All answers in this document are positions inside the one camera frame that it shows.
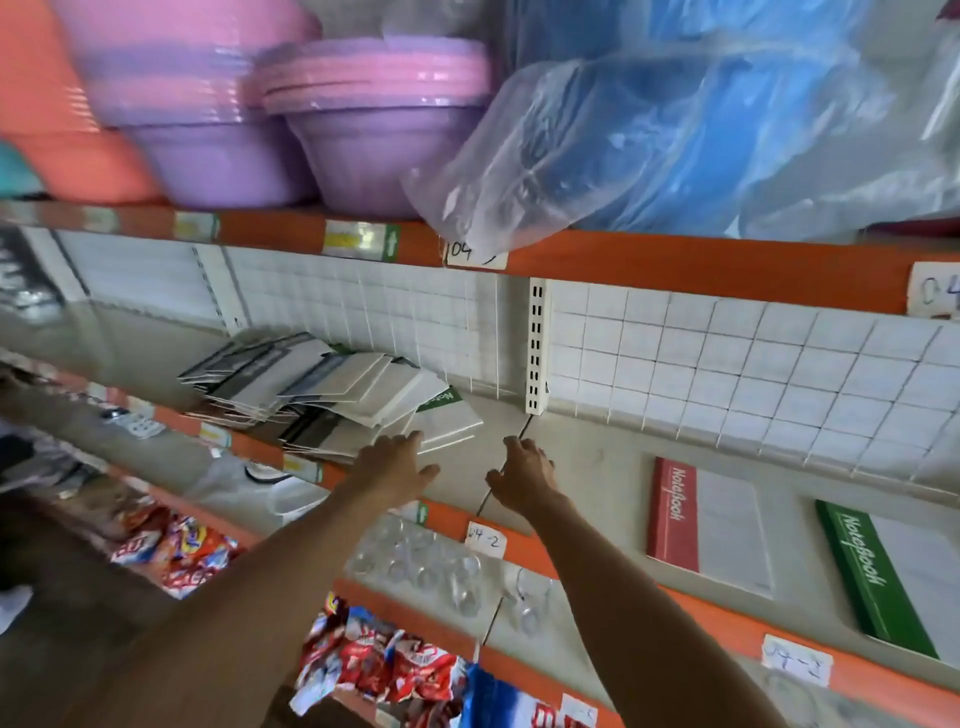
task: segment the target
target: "handwritten label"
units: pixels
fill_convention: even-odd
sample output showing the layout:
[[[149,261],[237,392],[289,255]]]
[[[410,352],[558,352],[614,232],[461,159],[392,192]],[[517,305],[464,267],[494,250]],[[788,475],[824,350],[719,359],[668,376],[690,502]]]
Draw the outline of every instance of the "handwritten label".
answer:
[[[583,700],[578,700],[573,695],[564,693],[564,698],[560,703],[561,716],[569,716],[589,726],[589,728],[596,728],[598,713],[599,711],[592,705],[585,703]]]
[[[111,233],[120,230],[117,213],[109,207],[84,207],[84,230]]]
[[[507,552],[507,537],[495,528],[471,521],[467,526],[464,544],[478,553],[502,559]]]
[[[449,243],[446,246],[444,262],[454,268],[486,268],[492,271],[507,269],[509,253],[499,255],[480,255],[466,243]]]
[[[290,475],[295,475],[300,480],[306,480],[308,483],[317,482],[318,470],[317,463],[307,460],[289,452],[283,453],[283,471]]]
[[[960,263],[914,263],[906,313],[926,319],[960,315]]]
[[[14,225],[36,226],[36,205],[19,200],[7,200],[7,221]]]
[[[150,483],[133,475],[124,475],[123,481],[135,491],[139,491],[140,493],[148,493],[150,491]]]
[[[200,439],[220,448],[230,447],[230,433],[210,423],[200,423]]]
[[[86,394],[97,401],[108,401],[107,387],[103,384],[97,384],[95,381],[87,383]]]
[[[220,232],[220,220],[210,212],[177,210],[174,217],[174,238],[195,243],[209,243]]]
[[[142,400],[140,397],[127,397],[127,410],[134,415],[140,415],[140,417],[146,417],[152,420],[156,408],[152,402]]]
[[[47,381],[57,381],[57,367],[53,364],[47,364],[45,361],[36,363],[36,373]]]
[[[399,243],[399,225],[327,220],[322,253],[392,263]]]
[[[789,672],[808,683],[828,688],[833,656],[803,644],[766,635],[763,638],[763,666]]]

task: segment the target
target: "shelf price label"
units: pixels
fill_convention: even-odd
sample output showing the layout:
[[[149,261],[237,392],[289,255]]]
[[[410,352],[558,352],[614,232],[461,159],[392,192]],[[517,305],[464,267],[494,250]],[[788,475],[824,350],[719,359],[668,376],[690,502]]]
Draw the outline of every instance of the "shelf price label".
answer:
[[[200,423],[200,439],[218,448],[230,447],[230,433],[210,423]]]
[[[7,222],[13,225],[25,225],[36,227],[39,222],[36,219],[36,205],[34,203],[25,203],[19,200],[7,200]]]
[[[960,317],[960,263],[914,263],[906,291],[907,316]]]
[[[560,703],[561,717],[569,716],[577,722],[589,726],[589,728],[596,728],[598,713],[599,711],[589,703],[564,693]]]
[[[480,255],[467,243],[448,243],[444,255],[444,265],[452,268],[486,268],[490,271],[505,271],[509,253],[499,255]]]
[[[209,243],[220,232],[220,220],[212,212],[177,210],[174,238],[192,243]]]
[[[283,453],[283,471],[295,475],[300,480],[316,483],[320,467],[317,463],[289,452]]]
[[[467,525],[467,538],[464,540],[464,544],[477,553],[491,556],[494,559],[502,559],[507,552],[506,536],[495,528],[473,521]]]
[[[395,516],[400,516],[411,523],[424,525],[426,523],[426,514],[429,509],[426,503],[419,500],[411,500],[409,503],[401,505],[399,508],[391,508],[390,512]]]
[[[327,220],[321,254],[393,263],[399,243],[399,225]]]
[[[774,635],[763,637],[762,651],[764,667],[789,672],[794,677],[821,688],[829,687],[833,655]]]
[[[84,230],[113,233],[120,230],[120,219],[109,207],[84,207]]]

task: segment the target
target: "human arm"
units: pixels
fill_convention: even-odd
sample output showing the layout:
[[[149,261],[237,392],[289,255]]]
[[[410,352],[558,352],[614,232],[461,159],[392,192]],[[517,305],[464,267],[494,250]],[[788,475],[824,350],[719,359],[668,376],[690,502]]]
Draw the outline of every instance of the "human arm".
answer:
[[[258,728],[333,580],[386,510],[440,472],[422,438],[380,438],[319,506],[245,554],[140,639],[63,728]]]
[[[537,531],[580,637],[626,726],[783,728],[786,723],[717,642],[557,490],[533,440],[508,437],[494,497]]]

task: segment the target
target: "wire grid panel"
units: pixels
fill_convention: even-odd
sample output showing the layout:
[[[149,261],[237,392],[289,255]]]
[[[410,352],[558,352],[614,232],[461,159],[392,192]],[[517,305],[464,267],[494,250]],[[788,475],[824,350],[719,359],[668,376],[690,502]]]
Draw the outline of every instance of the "wire grid panel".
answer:
[[[960,493],[960,326],[553,281],[550,408]]]
[[[226,248],[254,327],[405,356],[451,383],[519,394],[528,279]]]
[[[93,232],[58,235],[92,300],[201,326],[223,325],[192,246]]]

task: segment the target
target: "red snack packet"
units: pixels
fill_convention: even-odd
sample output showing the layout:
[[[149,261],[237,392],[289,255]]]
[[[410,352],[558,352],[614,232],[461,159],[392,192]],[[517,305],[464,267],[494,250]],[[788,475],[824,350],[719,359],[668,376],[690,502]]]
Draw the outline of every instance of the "red snack packet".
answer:
[[[343,670],[337,685],[356,689],[377,702],[383,700],[392,681],[387,650],[395,634],[385,624],[351,616],[340,648]]]
[[[163,576],[163,591],[183,599],[216,573],[210,569],[173,570]]]
[[[394,670],[387,701],[397,703],[418,697],[447,702],[454,698],[464,680],[465,665],[459,657],[404,632],[394,645]]]

